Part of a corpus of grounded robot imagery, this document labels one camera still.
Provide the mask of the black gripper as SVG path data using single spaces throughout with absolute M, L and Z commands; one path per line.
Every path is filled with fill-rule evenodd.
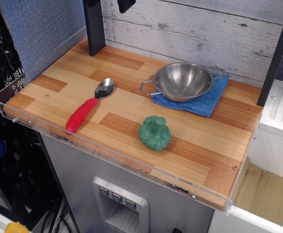
M 117 3 L 119 12 L 123 14 L 136 3 L 136 0 L 118 0 Z

